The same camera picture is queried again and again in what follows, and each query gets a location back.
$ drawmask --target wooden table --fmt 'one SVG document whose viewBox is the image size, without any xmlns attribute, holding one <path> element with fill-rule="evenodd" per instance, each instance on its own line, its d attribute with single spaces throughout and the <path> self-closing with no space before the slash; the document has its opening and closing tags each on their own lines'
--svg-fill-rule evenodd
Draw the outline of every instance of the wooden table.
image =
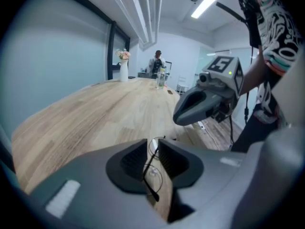
<svg viewBox="0 0 305 229">
<path fill-rule="evenodd" d="M 155 86 L 155 80 L 143 78 L 126 83 L 111 80 L 85 87 L 29 117 L 16 129 L 12 140 L 21 188 L 30 193 L 73 158 L 127 141 L 147 138 L 150 142 L 165 135 L 204 147 L 192 125 L 182 127 L 173 122 L 178 94 Z M 154 206 L 166 219 L 172 183 L 159 161 L 154 160 L 153 165 L 163 176 L 160 202 Z"/>
</svg>

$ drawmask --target person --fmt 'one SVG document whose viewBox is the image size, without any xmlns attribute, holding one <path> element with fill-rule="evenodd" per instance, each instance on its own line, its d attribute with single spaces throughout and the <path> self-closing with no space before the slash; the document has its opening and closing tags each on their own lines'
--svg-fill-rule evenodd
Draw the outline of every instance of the person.
<svg viewBox="0 0 305 229">
<path fill-rule="evenodd" d="M 274 130 L 286 126 L 271 90 L 296 60 L 303 37 L 290 12 L 280 0 L 255 0 L 260 8 L 256 13 L 261 38 L 259 55 L 244 76 L 241 95 L 264 84 L 264 95 L 254 108 L 245 128 L 231 151 L 246 153 L 251 144 L 263 141 Z"/>
<path fill-rule="evenodd" d="M 148 72 L 150 78 L 156 79 L 160 67 L 165 68 L 165 59 L 161 57 L 162 52 L 157 50 L 155 56 L 149 60 Z"/>
</svg>

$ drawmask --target chair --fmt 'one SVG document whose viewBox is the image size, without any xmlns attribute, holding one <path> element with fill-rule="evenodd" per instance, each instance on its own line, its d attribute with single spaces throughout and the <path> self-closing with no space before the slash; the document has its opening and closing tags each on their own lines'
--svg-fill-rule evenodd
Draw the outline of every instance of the chair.
<svg viewBox="0 0 305 229">
<path fill-rule="evenodd" d="M 185 89 L 188 90 L 189 86 L 186 84 L 186 77 L 179 76 L 176 92 L 180 95 L 182 89 L 185 92 Z"/>
</svg>

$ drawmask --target linear light fixture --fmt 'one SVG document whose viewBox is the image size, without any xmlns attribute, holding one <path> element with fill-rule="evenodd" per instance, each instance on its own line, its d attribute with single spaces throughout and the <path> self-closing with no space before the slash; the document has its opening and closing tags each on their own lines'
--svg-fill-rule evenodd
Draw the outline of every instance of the linear light fixture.
<svg viewBox="0 0 305 229">
<path fill-rule="evenodd" d="M 213 2 L 216 0 L 203 0 L 202 3 L 198 6 L 198 8 L 195 10 L 195 12 L 192 14 L 192 17 L 197 19 L 199 16 L 206 11 L 208 7 L 212 5 Z"/>
</svg>

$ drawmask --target wood grain surface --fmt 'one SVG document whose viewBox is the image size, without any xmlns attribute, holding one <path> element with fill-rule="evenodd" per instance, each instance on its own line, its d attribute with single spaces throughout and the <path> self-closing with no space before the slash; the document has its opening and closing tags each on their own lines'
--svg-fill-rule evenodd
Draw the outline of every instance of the wood grain surface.
<svg viewBox="0 0 305 229">
<path fill-rule="evenodd" d="M 12 139 L 20 187 L 30 193 L 73 158 L 127 141 L 147 138 L 150 142 L 166 136 L 205 148 L 200 128 L 174 124 L 178 94 L 155 86 L 155 81 L 143 78 L 126 83 L 111 80 L 83 88 L 29 117 Z M 167 219 L 172 183 L 159 161 L 152 165 L 163 178 L 160 202 L 152 204 Z"/>
</svg>

